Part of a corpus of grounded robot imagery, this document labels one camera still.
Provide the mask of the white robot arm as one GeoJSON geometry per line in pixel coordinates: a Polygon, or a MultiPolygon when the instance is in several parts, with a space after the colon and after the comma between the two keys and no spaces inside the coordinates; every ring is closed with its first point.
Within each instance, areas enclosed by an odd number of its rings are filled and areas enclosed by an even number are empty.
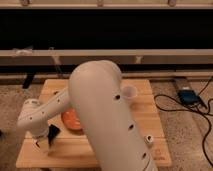
{"type": "Polygon", "coordinates": [[[49,133],[48,120],[72,108],[102,171],[158,171],[123,98],[121,81],[121,70],[112,61],[82,63],[49,101],[25,101],[17,126],[40,139],[49,133]]]}

